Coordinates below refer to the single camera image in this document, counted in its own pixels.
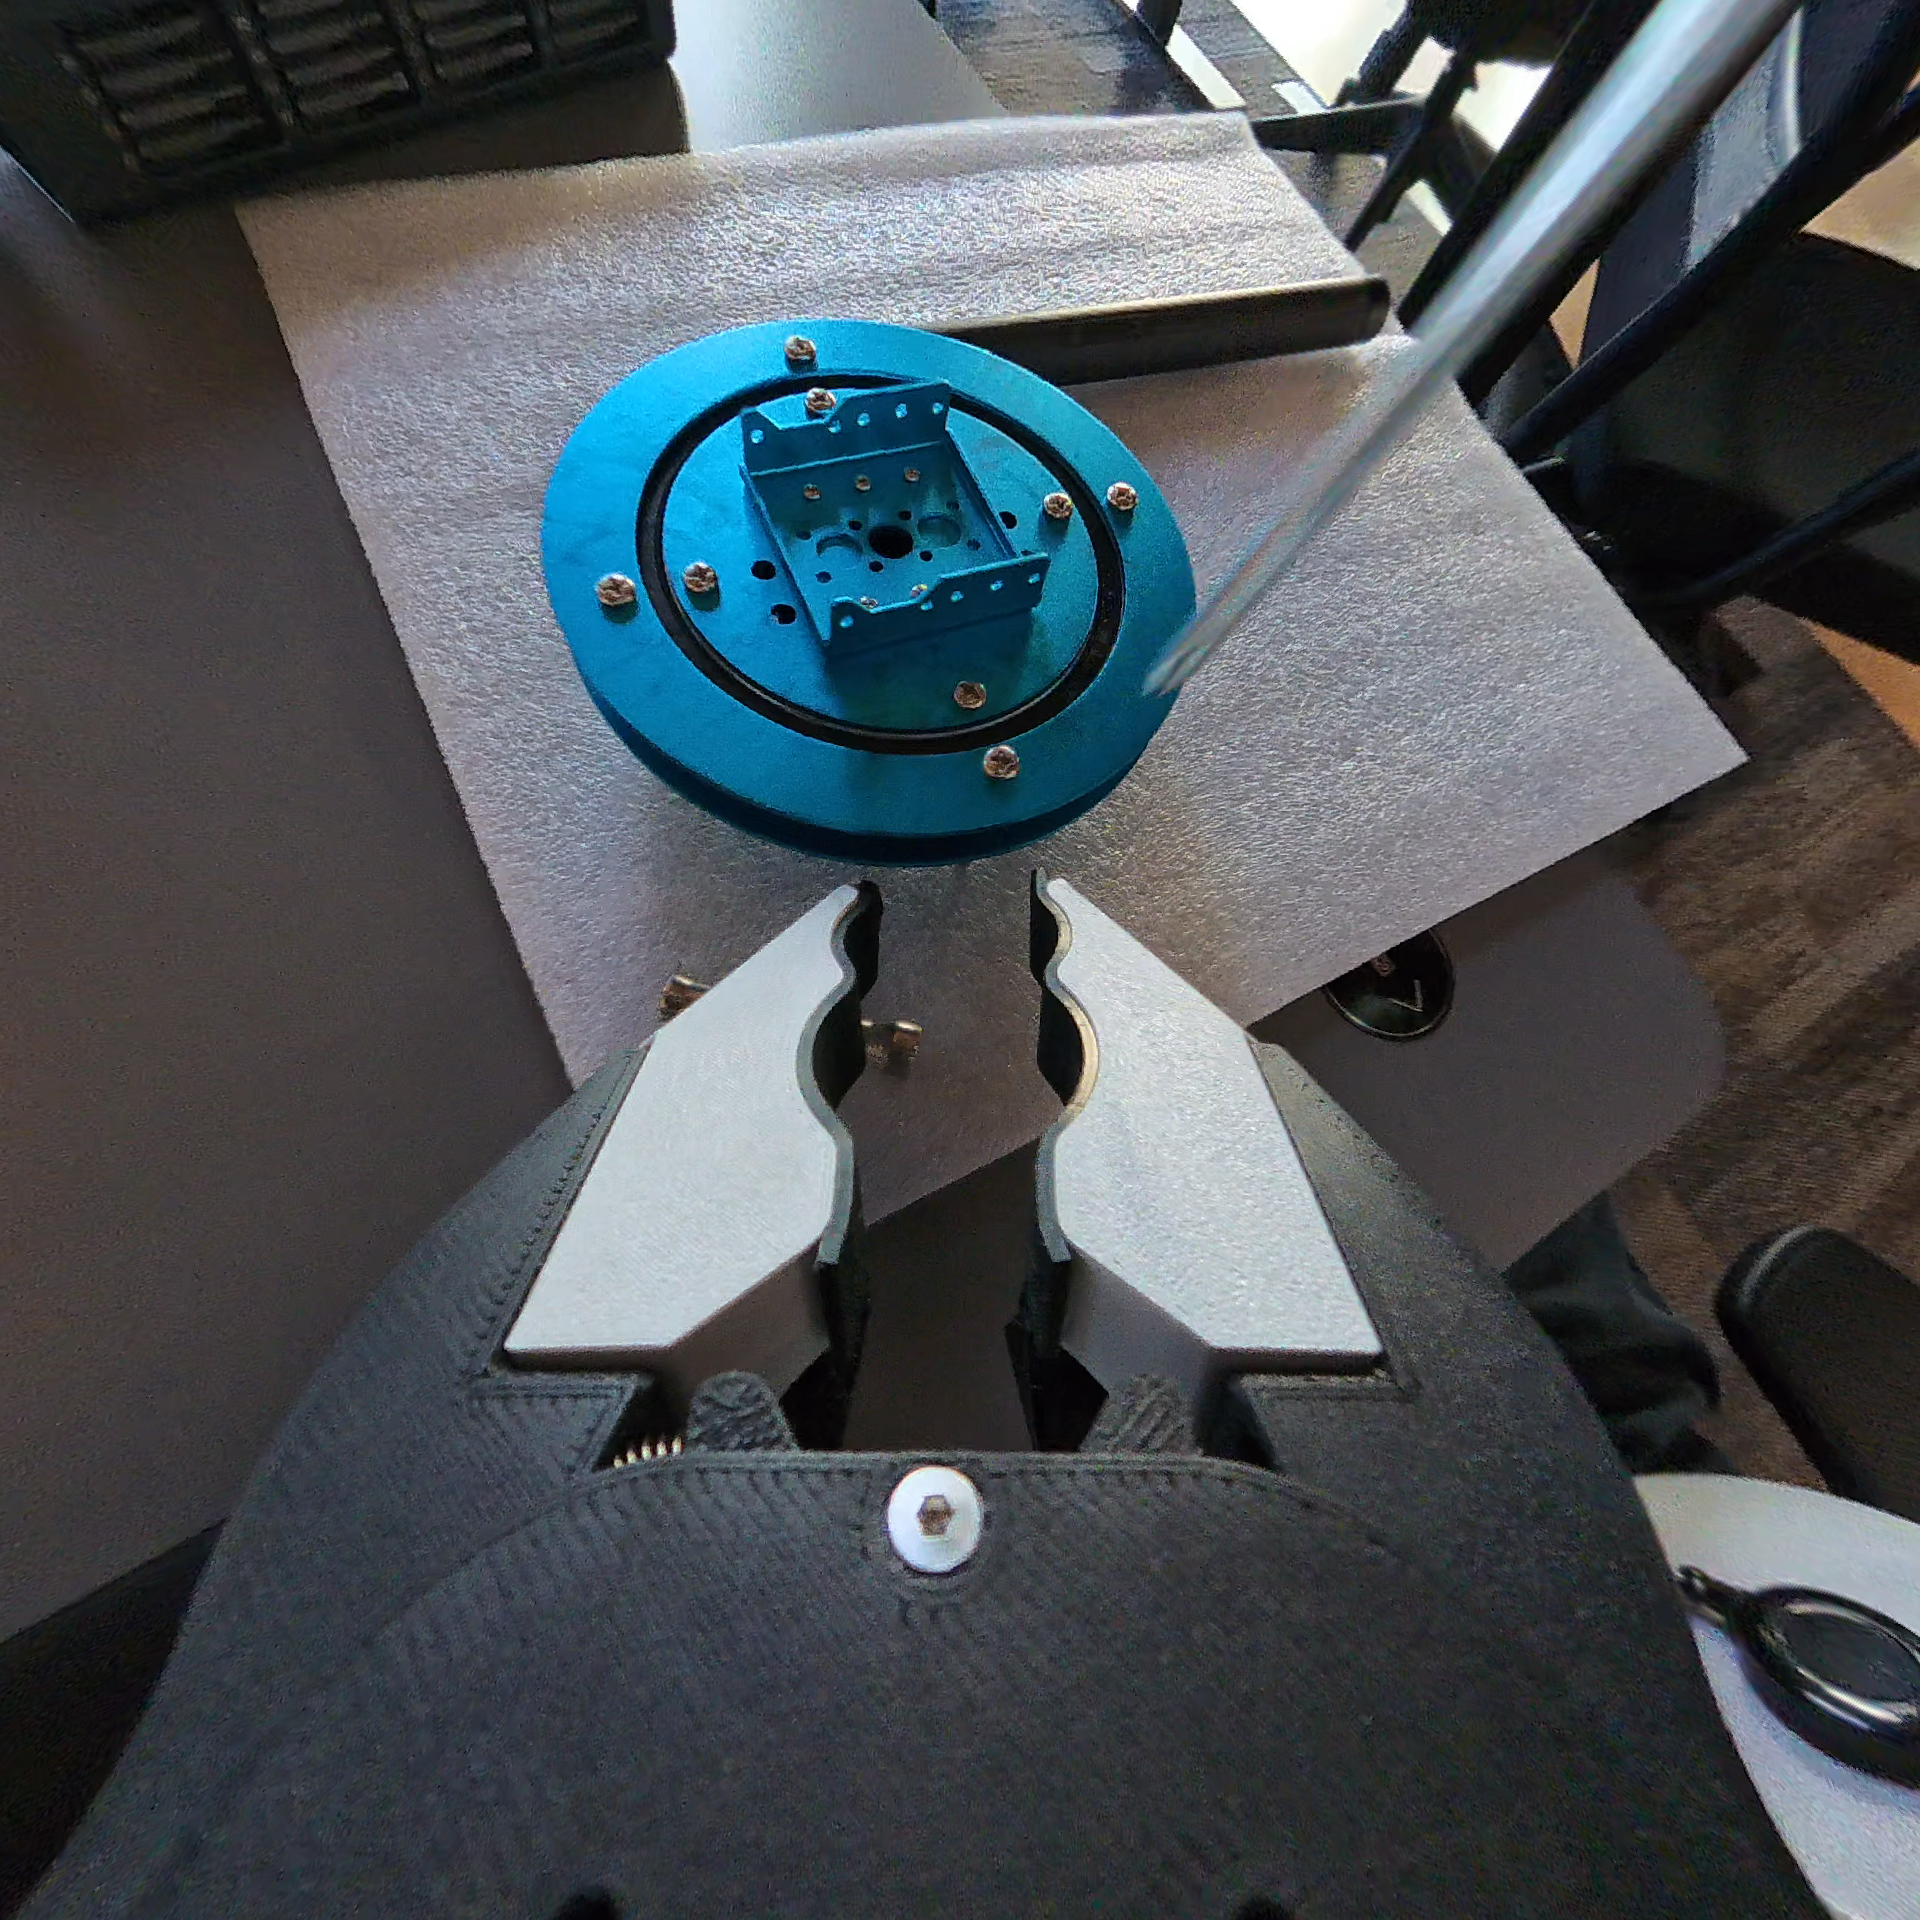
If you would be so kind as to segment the yellow handled screwdriver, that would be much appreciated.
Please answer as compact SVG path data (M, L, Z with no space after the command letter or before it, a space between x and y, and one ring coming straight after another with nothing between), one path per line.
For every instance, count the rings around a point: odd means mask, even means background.
M1464 254L1410 339L1284 480L1276 515L1146 672L1149 698L1177 692L1259 595L1295 563L1441 387L1546 290L1573 244L1617 209L1779 33L1793 2L1661 2L1553 132Z

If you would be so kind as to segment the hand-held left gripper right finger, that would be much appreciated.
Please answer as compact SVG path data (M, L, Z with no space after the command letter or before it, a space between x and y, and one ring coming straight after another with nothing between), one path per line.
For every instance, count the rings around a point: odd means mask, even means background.
M1030 876L1034 1158L1007 1326L1028 1438L1078 1447L1140 1378L1206 1418L1238 1378L1363 1379L1383 1341L1252 1036L1065 877Z

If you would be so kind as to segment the blue round metal turntable base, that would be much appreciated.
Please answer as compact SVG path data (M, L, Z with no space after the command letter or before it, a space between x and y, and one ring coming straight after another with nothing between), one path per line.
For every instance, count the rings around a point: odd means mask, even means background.
M1042 374L857 317L667 348L577 422L540 560L632 753L800 852L1013 852L1116 789L1195 607L1144 463Z

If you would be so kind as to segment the black electric screwdriver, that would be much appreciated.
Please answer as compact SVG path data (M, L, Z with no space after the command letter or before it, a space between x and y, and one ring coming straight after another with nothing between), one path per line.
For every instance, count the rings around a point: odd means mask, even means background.
M1351 348L1373 339L1388 316L1385 280L1357 273L944 322L931 331L1078 387Z

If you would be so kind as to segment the grey desk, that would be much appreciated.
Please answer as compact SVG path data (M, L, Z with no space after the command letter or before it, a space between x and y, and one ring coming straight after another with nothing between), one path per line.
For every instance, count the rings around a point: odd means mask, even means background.
M983 118L920 4L685 4L666 67L348 162L370 179ZM681 115L691 125L681 130ZM1705 989L1600 855L1546 866L1520 773L1441 857L1248 816L1272 1032L1493 1255L1705 1109ZM1329 1036L1294 989L1441 928L1437 1038ZM569 1093L233 212L88 232L3 164L3 1639L227 1510L332 1340ZM1022 1438L1000 1324L1031 1147L878 1217L853 1435Z

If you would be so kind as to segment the white foam sheet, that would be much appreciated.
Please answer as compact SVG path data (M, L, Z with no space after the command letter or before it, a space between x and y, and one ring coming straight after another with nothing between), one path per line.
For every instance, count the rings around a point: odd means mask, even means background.
M672 793L590 706L538 563L588 406L728 324L958 324L1345 275L1232 115L1013 118L382 182L238 208L522 961L574 1082L853 867ZM1624 883L1562 859L1742 759L1480 422L1435 406L1040 845L881 891L846 1113L867 1222L1045 1127L1042 866L1280 1041L1502 1263L1711 1096L1707 995ZM1412 1041L1323 983L1433 932Z

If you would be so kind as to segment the black office chair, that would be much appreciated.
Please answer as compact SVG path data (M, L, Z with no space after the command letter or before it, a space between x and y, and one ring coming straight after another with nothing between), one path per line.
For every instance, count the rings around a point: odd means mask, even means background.
M1465 393L1678 652L1740 597L1916 659L1916 266L1816 232L1916 156L1916 4L1802 4L1606 246L1578 358Z

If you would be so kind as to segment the black screwdriver bit case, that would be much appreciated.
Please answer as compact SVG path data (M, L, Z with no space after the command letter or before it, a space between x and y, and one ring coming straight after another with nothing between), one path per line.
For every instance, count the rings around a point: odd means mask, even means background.
M3 154L98 224L664 65L669 2L5 2Z

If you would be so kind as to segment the metal cross socket wrench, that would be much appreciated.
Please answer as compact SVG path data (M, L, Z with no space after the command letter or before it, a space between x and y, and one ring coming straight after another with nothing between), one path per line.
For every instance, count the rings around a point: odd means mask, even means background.
M655 1019L659 1019L659 1024L669 1021L707 992L710 982L685 971L672 971L659 988ZM876 1019L861 1016L859 1038L870 1061L893 1069L904 1067L918 1055L924 1041L924 1025L918 1019Z

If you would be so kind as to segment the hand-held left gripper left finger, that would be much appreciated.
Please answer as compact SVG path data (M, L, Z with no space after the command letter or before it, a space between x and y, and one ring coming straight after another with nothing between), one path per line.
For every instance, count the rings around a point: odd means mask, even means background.
M881 900L844 883L666 1019L505 1332L528 1369L748 1372L797 1438L846 1434L870 1289L838 1106L865 1066Z

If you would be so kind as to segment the black round desk grommet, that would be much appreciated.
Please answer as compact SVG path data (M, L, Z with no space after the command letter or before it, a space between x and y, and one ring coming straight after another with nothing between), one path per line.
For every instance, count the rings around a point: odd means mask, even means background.
M1423 930L1338 974L1320 993L1331 1011L1362 1034L1410 1044L1448 1021L1455 970L1437 932Z

